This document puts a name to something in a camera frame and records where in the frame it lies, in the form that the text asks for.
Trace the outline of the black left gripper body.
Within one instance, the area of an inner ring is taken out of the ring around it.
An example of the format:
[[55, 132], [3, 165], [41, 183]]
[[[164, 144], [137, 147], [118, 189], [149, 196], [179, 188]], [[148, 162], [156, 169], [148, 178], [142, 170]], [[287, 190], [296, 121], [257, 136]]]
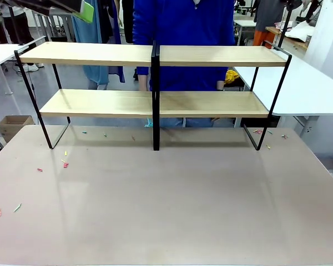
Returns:
[[52, 8], [67, 13], [80, 13], [84, 0], [13, 0], [13, 4], [41, 14], [49, 14]]

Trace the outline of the person in dark trousers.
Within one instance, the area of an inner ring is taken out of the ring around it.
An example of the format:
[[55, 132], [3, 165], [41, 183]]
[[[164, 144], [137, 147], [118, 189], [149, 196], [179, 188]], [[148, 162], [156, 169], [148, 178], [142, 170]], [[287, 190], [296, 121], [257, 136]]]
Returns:
[[3, 16], [4, 26], [12, 43], [19, 44], [19, 42], [22, 42], [23, 44], [27, 44], [34, 40], [30, 33], [27, 16], [23, 8], [12, 7], [13, 19], [11, 19], [8, 5], [0, 4], [0, 11]]

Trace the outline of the white side table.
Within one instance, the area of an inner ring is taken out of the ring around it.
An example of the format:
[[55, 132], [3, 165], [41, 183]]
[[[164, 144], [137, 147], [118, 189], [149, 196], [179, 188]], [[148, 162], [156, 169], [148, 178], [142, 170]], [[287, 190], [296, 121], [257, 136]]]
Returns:
[[14, 57], [14, 51], [22, 52], [28, 49], [27, 45], [0, 44], [0, 65]]
[[[269, 109], [283, 67], [260, 67], [253, 92]], [[280, 116], [333, 115], [333, 79], [293, 56], [281, 86], [273, 114]]]

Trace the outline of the person in blue sweater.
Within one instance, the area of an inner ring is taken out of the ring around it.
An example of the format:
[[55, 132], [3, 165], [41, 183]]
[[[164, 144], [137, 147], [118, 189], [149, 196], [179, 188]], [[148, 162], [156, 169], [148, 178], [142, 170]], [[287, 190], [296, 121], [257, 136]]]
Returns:
[[[134, 0], [136, 45], [233, 46], [234, 0]], [[217, 91], [226, 67], [160, 68], [160, 91]]]

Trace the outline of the cardboard box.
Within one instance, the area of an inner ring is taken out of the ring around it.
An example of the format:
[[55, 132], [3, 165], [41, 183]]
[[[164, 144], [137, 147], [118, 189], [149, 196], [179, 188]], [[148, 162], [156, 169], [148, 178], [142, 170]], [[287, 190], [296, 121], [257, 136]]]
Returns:
[[0, 133], [8, 143], [26, 125], [34, 125], [30, 115], [9, 115], [0, 121]]

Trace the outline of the yellow crumpled cloth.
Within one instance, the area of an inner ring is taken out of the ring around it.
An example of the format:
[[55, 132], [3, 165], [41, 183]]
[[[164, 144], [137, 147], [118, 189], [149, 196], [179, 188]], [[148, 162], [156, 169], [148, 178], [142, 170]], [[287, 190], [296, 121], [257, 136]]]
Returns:
[[238, 79], [240, 76], [239, 74], [234, 71], [234, 70], [231, 70], [229, 69], [227, 72], [226, 72], [226, 76], [225, 76], [225, 84], [231, 84], [233, 83], [236, 79]]

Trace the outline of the small white table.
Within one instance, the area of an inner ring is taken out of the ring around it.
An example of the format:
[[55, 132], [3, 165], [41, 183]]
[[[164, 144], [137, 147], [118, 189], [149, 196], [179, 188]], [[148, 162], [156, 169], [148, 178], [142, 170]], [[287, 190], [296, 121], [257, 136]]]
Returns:
[[237, 42], [237, 45], [239, 46], [240, 42], [241, 42], [241, 36], [242, 36], [242, 33], [243, 33], [244, 29], [246, 29], [246, 28], [253, 29], [253, 28], [255, 28], [256, 23], [253, 22], [253, 21], [244, 21], [244, 20], [234, 20], [234, 23], [235, 23], [235, 26], [238, 29], [238, 42]]

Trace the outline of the person in orange trousers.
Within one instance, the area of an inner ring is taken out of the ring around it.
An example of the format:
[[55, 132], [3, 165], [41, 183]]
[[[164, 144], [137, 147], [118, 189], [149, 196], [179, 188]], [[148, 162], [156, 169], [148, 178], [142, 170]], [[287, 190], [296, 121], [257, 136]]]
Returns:
[[285, 4], [286, 1], [283, 0], [255, 0], [253, 8], [256, 26], [253, 46], [260, 46], [265, 40], [273, 42], [275, 34], [269, 32], [266, 27], [273, 27], [282, 21]]

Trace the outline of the black stand pole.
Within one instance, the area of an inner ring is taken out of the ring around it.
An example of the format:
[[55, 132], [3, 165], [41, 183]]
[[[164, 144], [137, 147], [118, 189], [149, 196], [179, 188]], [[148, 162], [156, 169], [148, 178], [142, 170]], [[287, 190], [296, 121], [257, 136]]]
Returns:
[[291, 14], [292, 14], [293, 7], [294, 7], [294, 0], [286, 0], [287, 16], [286, 16], [284, 27], [281, 31], [280, 40], [278, 42], [278, 47], [279, 48], [282, 47], [282, 43], [283, 43], [283, 40], [285, 38], [285, 33], [287, 32], [287, 29], [288, 29], [288, 24], [289, 24], [289, 21], [290, 21], [290, 17], [291, 17]]

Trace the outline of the wooden work table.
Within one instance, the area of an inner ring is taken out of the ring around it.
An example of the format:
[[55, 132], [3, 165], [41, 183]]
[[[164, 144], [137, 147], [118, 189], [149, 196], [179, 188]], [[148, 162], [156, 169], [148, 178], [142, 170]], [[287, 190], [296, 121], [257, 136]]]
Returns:
[[[274, 43], [278, 44], [282, 31], [276, 27], [266, 27], [266, 30], [275, 35]], [[285, 33], [283, 42], [291, 43], [294, 47], [307, 50], [314, 31], [315, 27], [310, 26], [306, 22], [301, 22]]]

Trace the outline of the wooden two-tier shelf black frame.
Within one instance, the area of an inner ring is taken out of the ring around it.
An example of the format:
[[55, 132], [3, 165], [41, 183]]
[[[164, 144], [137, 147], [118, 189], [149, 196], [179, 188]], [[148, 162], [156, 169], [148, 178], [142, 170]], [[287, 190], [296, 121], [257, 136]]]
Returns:
[[22, 73], [48, 147], [55, 148], [57, 142], [49, 138], [43, 121], [45, 116], [61, 116], [67, 121], [70, 121], [72, 117], [152, 118], [152, 92], [64, 89], [57, 65], [151, 67], [152, 46], [46, 40], [28, 52], [15, 50], [14, 56], [20, 68], [23, 63], [50, 64], [53, 68], [58, 91], [41, 108], [37, 104], [33, 84], [29, 82], [27, 75]]
[[[169, 46], [153, 43], [151, 54], [153, 149], [160, 149], [161, 117], [265, 118], [268, 128], [292, 55], [280, 47]], [[161, 67], [282, 67], [270, 107], [249, 91], [160, 91]]]

